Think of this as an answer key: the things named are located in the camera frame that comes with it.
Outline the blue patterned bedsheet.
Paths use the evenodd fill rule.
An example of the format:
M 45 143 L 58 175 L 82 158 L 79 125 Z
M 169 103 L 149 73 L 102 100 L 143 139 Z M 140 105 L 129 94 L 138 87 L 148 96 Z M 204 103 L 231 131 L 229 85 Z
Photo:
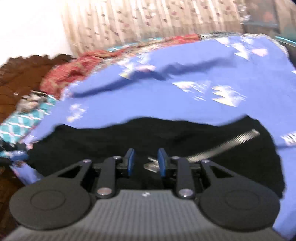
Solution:
M 102 128 L 149 116 L 219 125 L 248 115 L 271 133 L 286 188 L 274 228 L 295 236 L 295 68 L 266 36 L 227 36 L 144 51 L 67 87 L 24 140 L 60 124 Z

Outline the red floral quilt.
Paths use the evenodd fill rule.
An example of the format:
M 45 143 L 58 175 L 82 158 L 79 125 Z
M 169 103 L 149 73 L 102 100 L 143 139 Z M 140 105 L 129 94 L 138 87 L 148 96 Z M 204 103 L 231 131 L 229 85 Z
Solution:
M 61 97 L 62 91 L 75 81 L 83 81 L 92 72 L 99 71 L 107 66 L 123 60 L 125 57 L 133 57 L 144 51 L 144 48 L 155 49 L 166 46 L 192 43 L 200 40 L 198 34 L 175 36 L 164 39 L 148 39 L 134 44 L 116 48 L 114 51 L 95 50 L 71 60 L 69 63 L 53 67 L 40 83 L 40 90 L 52 95 L 56 99 Z

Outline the crumpled floral cloth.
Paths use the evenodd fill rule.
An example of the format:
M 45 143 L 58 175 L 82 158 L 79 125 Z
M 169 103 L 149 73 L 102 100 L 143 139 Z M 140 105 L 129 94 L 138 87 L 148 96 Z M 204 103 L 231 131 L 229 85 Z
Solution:
M 43 92 L 31 91 L 24 95 L 16 105 L 16 111 L 19 113 L 29 113 L 37 109 L 41 104 L 47 101 L 49 96 Z

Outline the teal white patterned pillow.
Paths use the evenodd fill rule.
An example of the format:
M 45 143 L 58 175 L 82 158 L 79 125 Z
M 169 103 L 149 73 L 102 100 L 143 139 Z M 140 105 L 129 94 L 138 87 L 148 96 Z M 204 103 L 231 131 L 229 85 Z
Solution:
M 47 101 L 29 113 L 19 113 L 16 110 L 1 123 L 1 157 L 8 157 L 10 150 L 36 127 L 44 117 L 51 113 L 57 99 L 48 95 Z

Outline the carved wooden headboard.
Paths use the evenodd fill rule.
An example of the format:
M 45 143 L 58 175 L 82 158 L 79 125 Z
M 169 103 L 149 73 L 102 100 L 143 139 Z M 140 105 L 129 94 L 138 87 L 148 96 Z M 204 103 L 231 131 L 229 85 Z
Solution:
M 72 57 L 60 54 L 50 59 L 48 55 L 10 58 L 1 66 L 1 121 L 16 109 L 20 98 L 31 90 L 39 90 L 44 76 L 56 65 L 70 62 Z M 1 167 L 1 238 L 16 226 L 10 211 L 11 196 L 23 187 L 10 167 Z

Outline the black pants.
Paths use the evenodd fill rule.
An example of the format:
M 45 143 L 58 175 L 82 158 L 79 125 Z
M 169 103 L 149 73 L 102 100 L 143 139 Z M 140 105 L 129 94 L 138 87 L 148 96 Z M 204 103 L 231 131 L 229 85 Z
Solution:
M 128 188 L 159 189 L 159 176 L 144 169 L 144 164 L 156 156 L 158 149 L 165 149 L 171 156 L 195 156 L 252 130 L 259 135 L 223 150 L 211 157 L 211 161 L 282 197 L 285 182 L 273 139 L 259 121 L 249 116 L 223 126 L 157 118 L 137 118 L 106 128 L 77 129 L 60 125 L 28 151 L 28 164 L 41 175 L 49 176 L 81 160 L 101 163 L 108 157 L 123 156 L 133 148 L 136 156 Z

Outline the clear teal-lid storage bin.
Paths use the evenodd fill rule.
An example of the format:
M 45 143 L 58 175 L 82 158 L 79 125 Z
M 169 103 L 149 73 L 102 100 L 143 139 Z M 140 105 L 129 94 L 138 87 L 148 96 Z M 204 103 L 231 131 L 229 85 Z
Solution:
M 245 32 L 295 42 L 295 1 L 241 1 L 238 10 Z

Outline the beige leaf print curtain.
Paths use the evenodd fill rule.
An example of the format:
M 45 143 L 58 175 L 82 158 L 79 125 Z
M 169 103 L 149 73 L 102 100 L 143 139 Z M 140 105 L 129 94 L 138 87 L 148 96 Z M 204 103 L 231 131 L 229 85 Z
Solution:
M 65 1 L 71 51 L 86 51 L 177 35 L 242 32 L 236 1 Z

